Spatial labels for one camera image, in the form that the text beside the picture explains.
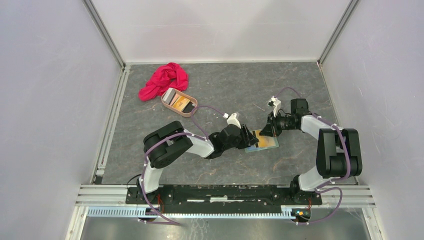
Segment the green card holder wallet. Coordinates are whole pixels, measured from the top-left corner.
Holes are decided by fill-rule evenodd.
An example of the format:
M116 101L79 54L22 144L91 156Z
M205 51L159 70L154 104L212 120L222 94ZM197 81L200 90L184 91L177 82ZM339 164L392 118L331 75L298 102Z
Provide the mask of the green card holder wallet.
M252 134L258 139L258 143L256 143L255 145L251 145L248 148L245 148L244 150L246 153L279 147L278 139L276 137L260 135L260 131L260 129L252 131Z

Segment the pink oval card tray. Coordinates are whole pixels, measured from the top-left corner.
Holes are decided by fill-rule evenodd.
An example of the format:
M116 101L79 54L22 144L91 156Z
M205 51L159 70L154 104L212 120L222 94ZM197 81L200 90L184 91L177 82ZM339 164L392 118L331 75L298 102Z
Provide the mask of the pink oval card tray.
M181 115L181 116L183 116L183 117L185 117L185 118L189 118L191 115L192 115L192 112L194 112L195 110L194 110L194 108L198 105L198 101L194 98L194 97L192 97L192 96L190 96L190 95L188 95L188 94L186 94L186 93L184 93L184 92L182 92L182 91L179 91L179 90L177 90L177 89L175 89L175 95L174 95L174 98L172 99L172 101L171 101L171 103L169 104L169 105L167 105L167 104L165 104L163 101L162 101L162 96L161 96L161 102L164 104L164 106L166 107L166 108L168 108L168 109L170 109L171 111L173 111L173 112L175 112L175 113L177 113L177 114L179 114L179 115ZM187 97L188 99L190 99L190 103L187 105L187 107L183 110L183 112L180 112L180 111L177 111L176 109L174 109L173 107L172 107L172 103L175 101L175 99L178 97L178 96L185 96L185 97Z

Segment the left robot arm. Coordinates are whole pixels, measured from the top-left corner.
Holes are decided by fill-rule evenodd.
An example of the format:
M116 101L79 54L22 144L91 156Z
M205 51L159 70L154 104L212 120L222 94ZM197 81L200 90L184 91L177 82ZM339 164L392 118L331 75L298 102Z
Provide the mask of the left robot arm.
M185 153L215 159L227 150L242 150L258 143L258 138L244 124L228 124L221 131L200 136L185 129L179 121L173 121L148 134L143 140L144 160L137 180L137 196L145 204L153 203L157 198L163 169Z

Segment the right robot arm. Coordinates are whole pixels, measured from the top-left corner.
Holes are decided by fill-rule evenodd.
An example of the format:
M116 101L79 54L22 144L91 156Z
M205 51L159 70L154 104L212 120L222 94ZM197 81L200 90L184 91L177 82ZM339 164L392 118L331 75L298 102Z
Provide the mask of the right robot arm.
M309 192L359 176L363 170L359 133L353 128L342 128L309 110L305 98L290 101L290 112L281 114L281 101L272 97L273 108L267 116L261 136L278 137L283 131L300 130L317 140L315 166L297 175L290 183L289 199L302 204Z

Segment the gold card in tray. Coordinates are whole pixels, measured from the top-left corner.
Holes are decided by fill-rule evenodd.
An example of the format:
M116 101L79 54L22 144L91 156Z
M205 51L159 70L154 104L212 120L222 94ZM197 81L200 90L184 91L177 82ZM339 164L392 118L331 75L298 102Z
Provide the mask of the gold card in tray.
M183 112L191 100L183 95L178 96L172 103L172 107L179 112Z

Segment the stack of upright cards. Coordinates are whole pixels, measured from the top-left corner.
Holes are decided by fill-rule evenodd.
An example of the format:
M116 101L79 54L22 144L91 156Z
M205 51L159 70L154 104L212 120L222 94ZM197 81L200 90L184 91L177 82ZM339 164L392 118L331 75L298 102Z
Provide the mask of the stack of upright cards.
M168 88L168 90L163 94L161 97L161 100L166 104L169 105L171 101L173 100L174 96L176 94L176 91L174 88Z

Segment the red crumpled cloth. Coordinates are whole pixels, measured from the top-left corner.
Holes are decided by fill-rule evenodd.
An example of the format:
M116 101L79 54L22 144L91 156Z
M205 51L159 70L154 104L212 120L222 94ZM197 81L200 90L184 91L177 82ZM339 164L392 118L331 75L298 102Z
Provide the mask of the red crumpled cloth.
M142 102L161 97L169 88L185 91L189 85L188 73L177 63L170 62L155 70L138 92Z

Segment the aluminium frame rail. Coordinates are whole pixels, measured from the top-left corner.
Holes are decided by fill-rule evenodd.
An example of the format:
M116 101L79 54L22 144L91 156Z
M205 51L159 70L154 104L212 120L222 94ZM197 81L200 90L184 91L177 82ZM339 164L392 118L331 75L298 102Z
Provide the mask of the aluminium frame rail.
M135 217L154 219L157 212L165 217L176 220L182 218L209 219L289 219L293 220L299 214L308 210L324 210L326 213L335 208L340 210L368 209L376 206L368 186L341 185L337 190L325 189L320 193L322 205L314 206L281 206L280 213L163 213L164 207L159 204L127 204L126 193L133 185L83 185L81 186L76 205L87 207L90 217Z

